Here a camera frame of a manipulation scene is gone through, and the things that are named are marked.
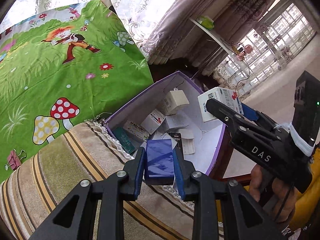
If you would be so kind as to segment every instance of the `orange hair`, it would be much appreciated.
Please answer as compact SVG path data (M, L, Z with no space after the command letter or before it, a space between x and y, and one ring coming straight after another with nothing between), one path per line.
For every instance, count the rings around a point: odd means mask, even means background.
M47 36L47 38L45 39L46 41L50 41L52 40L56 35L58 35L59 33L62 33L66 30L71 30L73 28L73 26L66 26L66 27L61 27L58 29L55 29L54 31L50 32Z

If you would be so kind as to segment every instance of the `metal bolt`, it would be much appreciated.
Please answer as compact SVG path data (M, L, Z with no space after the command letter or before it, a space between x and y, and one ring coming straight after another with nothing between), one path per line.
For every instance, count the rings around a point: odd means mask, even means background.
M238 181L236 181L235 179L231 179L229 180L229 185L232 187L235 187L238 185Z
M199 178L199 177L201 177L201 172L199 172L199 171L194 171L194 172L192 173L192 176L195 177L195 178Z
M88 181L87 179L84 179L80 182L81 187L87 187L89 186L90 181Z
M126 174L127 174L127 173L126 173L125 171L118 171L118 172L117 172L117 176L120 177L120 178L121 178L121 177L124 177Z

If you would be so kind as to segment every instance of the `cartoon boy with orange hair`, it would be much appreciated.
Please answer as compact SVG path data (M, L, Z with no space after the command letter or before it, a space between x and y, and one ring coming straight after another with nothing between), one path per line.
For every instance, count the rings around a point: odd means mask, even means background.
M94 46L84 42L84 36L78 33L71 33L71 29L73 26L66 26L55 29L54 31L50 32L45 40L45 42L50 42L53 46L59 43L68 44L67 50L67 59L62 63L66 64L69 63L76 58L72 54L72 50L74 47L81 47L83 49L88 49L93 53L98 53L101 49L97 49Z

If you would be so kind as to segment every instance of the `white elastic band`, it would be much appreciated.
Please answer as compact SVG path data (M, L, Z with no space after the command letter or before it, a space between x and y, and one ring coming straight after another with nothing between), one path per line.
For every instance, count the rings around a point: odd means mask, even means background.
M275 126L276 128L286 128L289 130L289 133L294 141L294 144L308 157L312 155L313 149L315 148L315 144L310 146L304 139L300 137L297 133L296 129L293 127L292 123L278 124Z

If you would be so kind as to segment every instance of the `human hand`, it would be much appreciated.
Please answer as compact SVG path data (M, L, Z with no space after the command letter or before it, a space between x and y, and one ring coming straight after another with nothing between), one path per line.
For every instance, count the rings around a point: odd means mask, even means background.
M67 44L69 42L72 42L73 40L69 39L69 40L66 40L66 41L63 41L62 44Z
M249 187L249 194L255 199L255 201L259 202L260 200L260 191L259 191L259 186L262 182L262 171L261 167L259 165L255 165L251 171L251 181L250 181L250 187ZM281 204L283 203L283 200L290 189L290 186L285 184L282 180L279 180L278 178L275 178L272 182L272 190L275 193L275 195L278 197L278 202L274 206L272 212L271 212L271 217L275 218ZM293 188L291 192L289 193L288 199L284 204L284 207L277 218L276 222L283 222L286 221L292 212L292 210L295 207L296 201L297 201L297 195L298 195L298 190L296 188Z

